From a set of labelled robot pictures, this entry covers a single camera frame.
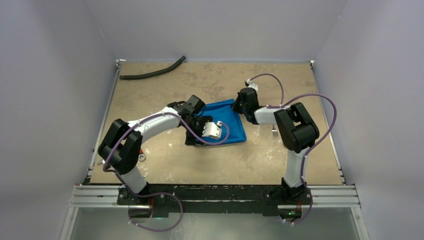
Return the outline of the blue cloth napkin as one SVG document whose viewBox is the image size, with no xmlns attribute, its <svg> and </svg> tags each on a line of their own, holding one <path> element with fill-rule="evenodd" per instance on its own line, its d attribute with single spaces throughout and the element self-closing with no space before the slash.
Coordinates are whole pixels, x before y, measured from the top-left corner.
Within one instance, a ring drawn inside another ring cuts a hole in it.
<svg viewBox="0 0 424 240">
<path fill-rule="evenodd" d="M 229 137 L 223 145 L 243 143 L 247 140 L 240 115 L 232 110 L 234 102 L 232 98 L 209 103 L 199 113 L 202 117 L 211 116 L 214 123 L 221 121 L 229 127 Z"/>
</svg>

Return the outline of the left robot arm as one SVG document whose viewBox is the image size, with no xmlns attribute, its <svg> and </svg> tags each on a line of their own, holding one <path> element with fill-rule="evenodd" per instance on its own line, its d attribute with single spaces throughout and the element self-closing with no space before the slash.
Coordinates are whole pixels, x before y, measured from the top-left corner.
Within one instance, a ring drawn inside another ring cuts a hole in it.
<svg viewBox="0 0 424 240">
<path fill-rule="evenodd" d="M 203 115 L 205 103 L 195 95 L 186 101 L 175 101 L 157 113 L 139 120 L 114 120 L 107 130 L 97 153 L 105 161 L 105 170 L 113 171 L 129 189 L 129 197 L 138 205 L 146 203 L 149 183 L 137 169 L 140 149 L 147 140 L 162 132 L 184 127 L 185 145 L 197 145 L 206 124 L 213 121 L 210 115 Z"/>
</svg>

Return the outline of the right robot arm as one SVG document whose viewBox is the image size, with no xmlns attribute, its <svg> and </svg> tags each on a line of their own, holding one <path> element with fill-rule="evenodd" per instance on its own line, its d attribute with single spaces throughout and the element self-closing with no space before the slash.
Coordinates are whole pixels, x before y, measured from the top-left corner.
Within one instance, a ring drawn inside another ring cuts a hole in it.
<svg viewBox="0 0 424 240">
<path fill-rule="evenodd" d="M 244 115 L 254 125 L 276 125 L 284 147 L 288 150 L 287 164 L 280 196 L 288 204 L 300 198 L 299 187 L 304 183 L 307 151 L 320 136 L 319 129 L 301 102 L 293 98 L 281 106 L 260 106 L 257 91 L 245 87 L 237 93 L 232 110 Z"/>
</svg>

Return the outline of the silver fork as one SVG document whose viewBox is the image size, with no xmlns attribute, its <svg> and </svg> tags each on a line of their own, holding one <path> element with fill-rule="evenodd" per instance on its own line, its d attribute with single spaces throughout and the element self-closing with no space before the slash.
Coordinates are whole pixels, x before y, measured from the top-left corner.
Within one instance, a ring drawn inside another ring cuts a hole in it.
<svg viewBox="0 0 424 240">
<path fill-rule="evenodd" d="M 279 136 L 278 131 L 277 131 L 275 125 L 272 126 L 271 131 L 272 131 L 272 135 L 273 135 L 274 138 L 276 138 L 276 137 Z"/>
</svg>

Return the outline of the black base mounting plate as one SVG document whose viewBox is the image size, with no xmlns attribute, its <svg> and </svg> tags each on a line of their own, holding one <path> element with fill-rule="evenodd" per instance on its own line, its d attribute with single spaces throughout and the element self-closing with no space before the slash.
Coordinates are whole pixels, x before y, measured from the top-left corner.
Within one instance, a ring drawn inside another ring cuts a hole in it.
<svg viewBox="0 0 424 240">
<path fill-rule="evenodd" d="M 297 218 L 311 203 L 311 192 L 301 186 L 287 190 L 281 184 L 164 184 L 151 183 L 146 194 L 118 189 L 117 204 L 146 207 L 154 218 L 170 213 L 260 214 Z"/>
</svg>

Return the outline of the red handled wrench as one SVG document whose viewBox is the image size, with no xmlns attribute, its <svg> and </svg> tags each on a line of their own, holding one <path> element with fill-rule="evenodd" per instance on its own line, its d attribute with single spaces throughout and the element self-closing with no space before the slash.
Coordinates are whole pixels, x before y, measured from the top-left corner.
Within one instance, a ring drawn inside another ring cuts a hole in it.
<svg viewBox="0 0 424 240">
<path fill-rule="evenodd" d="M 146 155 L 144 154 L 142 150 L 140 150 L 138 155 L 138 161 L 144 162 L 145 160 L 146 160 Z"/>
</svg>

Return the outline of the aluminium frame rail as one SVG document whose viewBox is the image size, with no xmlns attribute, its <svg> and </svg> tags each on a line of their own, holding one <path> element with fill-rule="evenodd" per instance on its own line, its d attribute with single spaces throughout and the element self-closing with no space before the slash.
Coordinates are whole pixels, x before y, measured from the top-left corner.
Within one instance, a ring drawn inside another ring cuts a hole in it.
<svg viewBox="0 0 424 240">
<path fill-rule="evenodd" d="M 353 208 L 360 206 L 357 190 L 348 185 L 313 185 L 310 193 L 283 198 L 276 185 L 172 185 L 153 184 L 155 196 L 139 198 L 118 185 L 79 185 L 72 192 L 72 207 L 133 207 L 149 208 L 164 206 L 180 200 L 183 208 L 189 204 L 254 204 L 258 207 L 273 206 L 278 209 L 307 208 Z"/>
</svg>

